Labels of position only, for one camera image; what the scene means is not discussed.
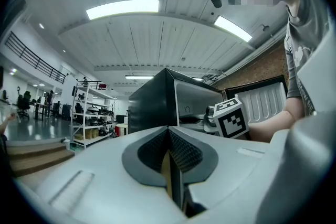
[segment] brick wall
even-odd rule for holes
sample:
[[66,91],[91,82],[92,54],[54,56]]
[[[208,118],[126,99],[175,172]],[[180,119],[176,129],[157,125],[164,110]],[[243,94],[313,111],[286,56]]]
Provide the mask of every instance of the brick wall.
[[283,43],[272,46],[252,62],[240,68],[238,71],[217,81],[213,86],[224,90],[251,82],[269,79],[284,75],[288,86],[288,71],[285,48]]

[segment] shiny floor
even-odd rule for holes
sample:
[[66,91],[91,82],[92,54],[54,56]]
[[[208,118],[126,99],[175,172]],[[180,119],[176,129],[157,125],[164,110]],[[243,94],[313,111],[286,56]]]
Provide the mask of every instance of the shiny floor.
[[[11,111],[16,111],[15,106],[0,106],[0,122],[3,122]],[[69,137],[70,121],[64,121],[61,118],[44,118],[35,120],[32,112],[28,113],[30,119],[15,119],[9,122],[5,135],[9,141],[36,141],[51,138]]]

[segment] shelf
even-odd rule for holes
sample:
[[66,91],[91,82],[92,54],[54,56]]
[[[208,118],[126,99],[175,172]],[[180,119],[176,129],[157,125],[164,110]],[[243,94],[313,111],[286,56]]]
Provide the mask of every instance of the shelf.
[[[97,126],[85,126],[85,129],[94,129],[94,128],[101,128],[104,126],[112,126],[113,124],[106,124],[106,125],[97,125]],[[73,125],[72,128],[83,128],[83,125]]]
[[[79,100],[79,99],[77,99],[77,100],[75,100],[75,102],[78,102],[78,103],[83,103],[84,104],[84,100]],[[104,108],[108,108],[108,107],[110,107],[110,105],[106,105],[106,104],[99,104],[99,103],[95,103],[95,102],[92,102],[92,101],[86,101],[86,104],[93,104],[93,105],[96,105],[96,106],[103,106]]]
[[[94,143],[94,142],[97,142],[97,141],[99,141],[99,140],[102,140],[102,139],[104,139],[104,138],[106,138],[106,137],[111,136],[111,134],[112,134],[112,133],[110,133],[110,134],[108,134],[108,135],[105,135],[105,136],[97,136],[96,138],[92,138],[92,139],[85,139],[85,144],[86,144],[86,145],[90,145],[90,144],[92,144],[92,143]],[[77,142],[77,143],[80,143],[80,144],[83,144],[83,145],[84,145],[84,139],[83,139],[83,140],[74,139],[74,141]]]
[[78,90],[81,90],[83,92],[87,92],[88,88],[89,88],[89,93],[90,94],[93,94],[93,95],[98,96],[98,97],[103,98],[103,99],[115,99],[115,98],[113,98],[111,96],[108,96],[107,94],[104,94],[101,91],[95,90],[91,87],[83,87],[83,86],[77,87]]
[[[84,116],[83,113],[74,113],[74,115]],[[85,117],[96,117],[96,118],[102,118],[102,117],[112,117],[112,115],[91,115],[91,114],[85,114]]]

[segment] black and white marker cube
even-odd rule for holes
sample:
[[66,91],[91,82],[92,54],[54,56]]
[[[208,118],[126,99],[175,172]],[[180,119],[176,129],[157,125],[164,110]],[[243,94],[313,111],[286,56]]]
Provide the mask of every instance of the black and white marker cube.
[[214,120],[219,134],[226,138],[236,138],[248,131],[244,106],[238,98],[216,104]]

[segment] stairs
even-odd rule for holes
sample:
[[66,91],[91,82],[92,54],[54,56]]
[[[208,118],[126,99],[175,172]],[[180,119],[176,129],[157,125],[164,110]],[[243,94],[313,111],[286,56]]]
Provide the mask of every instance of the stairs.
[[10,165],[16,177],[25,176],[65,162],[75,154],[62,143],[7,148]]

